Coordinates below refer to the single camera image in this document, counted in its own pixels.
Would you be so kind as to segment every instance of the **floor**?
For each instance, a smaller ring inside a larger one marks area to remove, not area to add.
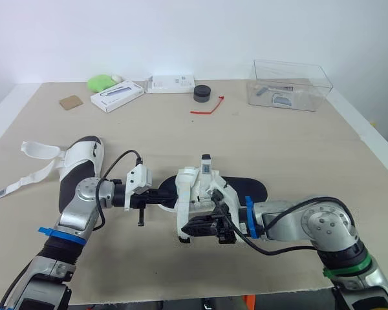
[[[214,298],[213,310],[243,310],[239,297]],[[260,310],[335,310],[334,297],[330,289],[298,293],[262,294],[256,296],[256,309]],[[92,305],[70,306],[69,310],[86,310]],[[93,310],[159,310],[156,302],[141,302],[118,305],[96,305]],[[163,310],[203,310],[201,299],[166,300]]]

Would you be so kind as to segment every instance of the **white packaging box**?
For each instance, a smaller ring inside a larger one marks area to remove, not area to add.
[[[106,113],[144,94],[144,88],[132,81],[123,81],[91,96],[91,101]]]
[[[189,74],[179,76],[151,76],[147,83],[147,92],[151,94],[170,94],[194,92],[194,77]]]

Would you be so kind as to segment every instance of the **clear plastic box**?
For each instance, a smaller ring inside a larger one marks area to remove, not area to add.
[[[316,111],[332,83],[317,65],[255,60],[247,82],[248,102],[284,109]]]

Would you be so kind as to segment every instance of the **orange object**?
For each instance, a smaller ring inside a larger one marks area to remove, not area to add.
[[[256,295],[243,295],[241,298],[246,303],[248,310],[254,310],[254,307],[256,305]]]
[[[217,103],[215,108],[213,110],[211,110],[210,112],[190,111],[190,113],[193,113],[193,114],[203,114],[203,115],[211,114],[211,113],[213,113],[214,111],[217,110],[217,108],[219,107],[220,103],[222,103],[222,101],[224,100],[224,96],[219,96],[219,99],[220,99],[220,101]]]

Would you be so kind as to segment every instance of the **green ring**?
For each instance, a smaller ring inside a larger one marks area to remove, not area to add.
[[[360,262],[358,265],[347,267],[347,268],[341,268],[341,269],[327,269],[326,267],[323,268],[323,276],[326,276],[327,278],[332,278],[333,276],[337,275],[345,275],[345,274],[351,274],[351,273],[357,273],[358,271],[364,270],[366,267],[369,266],[371,263],[372,258],[369,254],[367,254],[367,257]]]

